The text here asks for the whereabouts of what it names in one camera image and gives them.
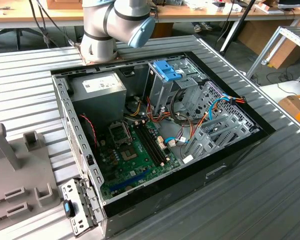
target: ram slot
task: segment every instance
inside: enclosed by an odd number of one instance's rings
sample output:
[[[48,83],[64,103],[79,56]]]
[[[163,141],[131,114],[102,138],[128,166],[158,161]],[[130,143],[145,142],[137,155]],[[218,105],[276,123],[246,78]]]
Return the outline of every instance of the ram slot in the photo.
[[[167,161],[145,126],[137,126],[135,132],[157,167],[160,166],[161,163]]]

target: wooden table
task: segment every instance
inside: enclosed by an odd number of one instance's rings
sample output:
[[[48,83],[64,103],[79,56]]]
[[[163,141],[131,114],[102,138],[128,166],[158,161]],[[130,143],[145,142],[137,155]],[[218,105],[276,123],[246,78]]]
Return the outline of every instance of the wooden table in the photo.
[[[33,5],[38,21],[42,24],[40,14],[35,0]],[[37,25],[33,19],[31,8],[28,0],[0,0],[0,7],[9,6],[11,10],[5,10],[6,15],[0,15],[0,29],[5,28],[36,28]],[[159,6],[158,7],[158,23],[180,23],[180,22],[222,22],[228,17],[228,14],[218,12],[216,14],[208,13],[206,9],[191,10],[187,6]],[[60,27],[67,26],[83,26],[84,16],[82,9],[76,10],[47,10],[51,18]],[[229,21],[234,24],[224,42],[221,51],[226,46],[227,42],[234,33],[243,12],[232,13]],[[47,19],[47,27],[52,27],[53,24]],[[296,9],[294,12],[287,12],[286,14],[266,14],[261,10],[256,9],[250,11],[246,17],[246,21],[260,21],[260,20],[286,20],[293,19],[291,26],[296,26],[300,22],[300,10]]]

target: chair leg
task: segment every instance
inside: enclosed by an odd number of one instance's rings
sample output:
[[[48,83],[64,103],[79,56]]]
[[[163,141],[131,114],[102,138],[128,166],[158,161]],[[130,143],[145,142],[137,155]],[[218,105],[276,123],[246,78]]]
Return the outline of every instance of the chair leg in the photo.
[[[0,35],[14,31],[13,28],[0,29]]]
[[[16,49],[19,51],[20,50],[20,30],[16,29]]]
[[[31,34],[42,37],[42,33],[38,32],[38,31],[35,31],[31,28],[21,28],[21,30],[24,31],[24,32],[28,32],[28,33],[31,33]]]

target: green circuit board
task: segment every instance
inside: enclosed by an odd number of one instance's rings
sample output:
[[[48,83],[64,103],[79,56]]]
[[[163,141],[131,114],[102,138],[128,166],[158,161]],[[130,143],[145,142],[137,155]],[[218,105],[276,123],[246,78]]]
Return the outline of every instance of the green circuit board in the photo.
[[[158,131],[152,122],[148,121],[144,127],[153,140],[158,137]],[[158,161],[154,161],[148,154],[143,145],[144,141],[139,138],[140,135],[136,132],[136,126],[128,125],[127,129],[132,142],[122,144],[119,148],[115,148],[110,133],[101,136],[104,142],[100,146],[98,165],[104,178],[101,192],[105,200],[180,166],[174,154],[168,149],[161,150],[165,159],[168,160],[164,165],[158,164]]]

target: shoe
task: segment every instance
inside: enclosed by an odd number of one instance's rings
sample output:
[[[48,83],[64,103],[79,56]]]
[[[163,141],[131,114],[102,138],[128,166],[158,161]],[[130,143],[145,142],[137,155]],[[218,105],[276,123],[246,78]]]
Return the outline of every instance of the shoe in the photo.
[[[195,25],[194,26],[194,32],[195,33],[200,33],[202,31],[202,28],[199,24]]]
[[[212,31],[213,30],[213,27],[206,24],[204,21],[201,22],[201,27],[204,28],[205,30],[208,30],[208,31]]]

